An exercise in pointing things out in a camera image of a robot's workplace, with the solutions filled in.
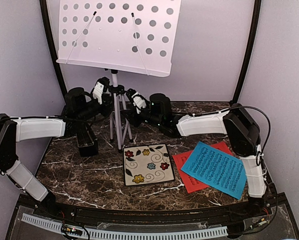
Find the white perforated music stand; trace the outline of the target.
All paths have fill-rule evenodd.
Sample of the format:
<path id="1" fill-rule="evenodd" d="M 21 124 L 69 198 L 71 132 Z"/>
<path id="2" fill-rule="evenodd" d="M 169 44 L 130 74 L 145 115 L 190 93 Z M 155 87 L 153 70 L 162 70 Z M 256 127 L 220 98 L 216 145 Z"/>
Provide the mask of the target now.
<path id="1" fill-rule="evenodd" d="M 179 0 L 62 0 L 57 62 L 168 77 Z"/>

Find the blue sheet music paper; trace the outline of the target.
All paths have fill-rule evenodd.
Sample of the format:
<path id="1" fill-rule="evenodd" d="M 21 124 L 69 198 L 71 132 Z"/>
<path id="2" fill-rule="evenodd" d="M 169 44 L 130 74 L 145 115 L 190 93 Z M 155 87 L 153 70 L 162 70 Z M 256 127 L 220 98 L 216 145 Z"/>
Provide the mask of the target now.
<path id="1" fill-rule="evenodd" d="M 240 159 L 203 142 L 196 145 L 181 170 L 237 200 L 242 197 L 247 181 Z"/>

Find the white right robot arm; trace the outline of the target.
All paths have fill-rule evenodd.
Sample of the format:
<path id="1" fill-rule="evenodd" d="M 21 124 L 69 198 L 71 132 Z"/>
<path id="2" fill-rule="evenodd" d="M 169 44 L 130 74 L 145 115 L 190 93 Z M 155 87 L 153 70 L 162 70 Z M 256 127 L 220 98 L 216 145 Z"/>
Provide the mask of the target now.
<path id="1" fill-rule="evenodd" d="M 248 186 L 248 195 L 253 199 L 245 205 L 244 212 L 255 217 L 264 209 L 262 198 L 267 185 L 263 144 L 260 127 L 246 106 L 237 103 L 215 112 L 181 114 L 173 113 L 170 99 L 162 93 L 151 95 L 150 100 L 134 89 L 127 90 L 126 95 L 132 108 L 122 113 L 135 127 L 147 123 L 170 138 L 226 135 L 239 159 L 199 142 L 181 170 L 236 199 L 241 198 L 244 187 Z"/>

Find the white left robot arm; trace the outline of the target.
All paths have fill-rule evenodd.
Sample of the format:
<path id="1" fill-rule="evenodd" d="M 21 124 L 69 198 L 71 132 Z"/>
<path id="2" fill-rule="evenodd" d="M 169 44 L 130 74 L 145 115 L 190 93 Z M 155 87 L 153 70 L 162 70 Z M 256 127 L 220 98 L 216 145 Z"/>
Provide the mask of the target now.
<path id="1" fill-rule="evenodd" d="M 109 88 L 107 77 L 98 79 L 91 92 L 82 87 L 72 88 L 64 97 L 65 106 L 59 115 L 12 117 L 0 114 L 0 175 L 6 175 L 41 203 L 41 211 L 49 218 L 60 214 L 60 206 L 54 203 L 55 195 L 20 161 L 17 145 L 35 139 L 74 136 L 81 157 L 97 155 L 98 139 L 92 125 L 98 122 L 98 115 L 105 120 L 113 111 Z"/>

